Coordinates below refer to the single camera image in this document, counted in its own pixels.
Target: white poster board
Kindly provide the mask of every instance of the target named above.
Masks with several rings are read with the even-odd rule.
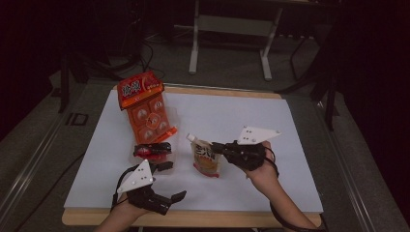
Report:
[[[292,115],[285,100],[164,93],[167,107],[176,109],[179,127],[168,141],[176,155],[169,175],[154,174],[156,194],[170,197],[186,190],[185,199],[170,210],[270,212],[265,196],[242,170],[221,158],[219,178],[200,174],[193,166],[188,133],[210,142],[238,139],[243,126],[279,130],[270,140],[277,157],[279,181],[306,213],[322,213]],[[88,150],[67,197],[65,208],[110,208],[118,179],[135,165],[132,128],[111,91]]]

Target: white triangular marker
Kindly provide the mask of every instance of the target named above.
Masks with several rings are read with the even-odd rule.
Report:
[[[238,144],[239,145],[252,145],[258,144],[270,138],[280,135],[279,130],[267,130],[253,127],[244,127],[242,130]]]
[[[153,184],[154,179],[151,174],[150,163],[148,160],[144,160],[133,171],[130,177],[117,189],[118,193],[126,192],[133,189],[138,189],[144,186]]]

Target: small food package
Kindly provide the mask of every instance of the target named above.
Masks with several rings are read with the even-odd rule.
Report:
[[[192,134],[187,135],[193,154],[193,166],[207,177],[220,176],[220,154],[211,150],[210,143],[199,140]]]
[[[120,108],[127,110],[137,144],[159,143],[177,131],[169,124],[163,90],[151,71],[126,78],[117,86]]]

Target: white metal frame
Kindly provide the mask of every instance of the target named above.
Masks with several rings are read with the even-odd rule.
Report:
[[[204,15],[199,13],[199,0],[195,1],[195,17],[193,20],[193,45],[190,54],[190,74],[196,73],[198,63],[198,33],[202,31],[215,31],[225,33],[235,33],[253,36],[266,36],[266,45],[260,50],[260,59],[265,80],[272,80],[272,73],[269,67],[268,54],[272,41],[278,28],[278,22],[282,13],[282,8],[278,8],[273,21],[243,19],[233,17],[222,17]]]

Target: dark background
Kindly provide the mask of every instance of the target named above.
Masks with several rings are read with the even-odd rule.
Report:
[[[104,0],[96,8],[92,1],[1,2],[0,139],[52,91],[48,77],[60,70],[64,42],[73,42],[75,49],[105,62],[108,53],[124,53],[121,43],[124,31],[135,20],[129,13],[129,3]],[[347,3],[358,10],[338,17],[337,30],[329,38],[333,55],[340,64],[337,89],[345,97],[397,205],[409,222],[409,3],[404,0]],[[193,17],[190,0],[153,0],[145,7],[145,20],[168,38],[172,37],[170,25],[190,24]],[[212,11],[213,7],[210,5],[208,10]],[[301,14],[292,14],[292,10],[284,12],[285,19],[280,22],[282,34],[303,34],[299,30],[301,20],[295,15]]]

